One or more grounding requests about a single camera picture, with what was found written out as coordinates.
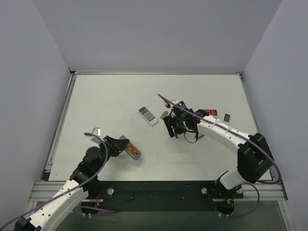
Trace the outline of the beige battery cover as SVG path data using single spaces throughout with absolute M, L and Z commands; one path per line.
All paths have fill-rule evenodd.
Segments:
M 162 115 L 160 116 L 160 119 L 164 119 L 165 117 L 167 117 L 169 115 L 169 112 L 168 111 L 164 111 L 163 113 L 162 113 Z

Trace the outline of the beige remote control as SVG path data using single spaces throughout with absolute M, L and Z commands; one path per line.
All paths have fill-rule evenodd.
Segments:
M 128 142 L 126 148 L 126 153 L 128 153 L 134 160 L 138 160 L 141 156 L 141 151 L 132 144 L 131 141 Z

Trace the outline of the red orange battery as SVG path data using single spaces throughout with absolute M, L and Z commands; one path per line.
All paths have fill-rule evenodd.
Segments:
M 131 155 L 138 155 L 138 150 L 133 145 L 129 145 L 128 150 Z

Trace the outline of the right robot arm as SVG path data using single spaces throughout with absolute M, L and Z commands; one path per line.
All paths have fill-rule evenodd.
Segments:
M 173 100 L 165 103 L 169 114 L 163 118 L 170 137 L 186 133 L 200 135 L 224 145 L 237 156 L 237 167 L 219 177 L 218 182 L 226 190 L 249 182 L 256 183 L 272 166 L 273 157 L 265 137 L 240 132 L 213 117 L 209 111 L 187 108 L 183 101 Z

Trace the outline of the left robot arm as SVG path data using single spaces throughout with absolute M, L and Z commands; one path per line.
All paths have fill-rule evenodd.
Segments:
M 90 147 L 82 161 L 62 188 L 48 201 L 42 203 L 29 217 L 22 215 L 15 223 L 15 231 L 54 231 L 61 222 L 82 202 L 93 198 L 99 191 L 98 173 L 110 157 L 119 156 L 129 145 L 129 139 L 101 138 L 84 133 L 99 146 Z

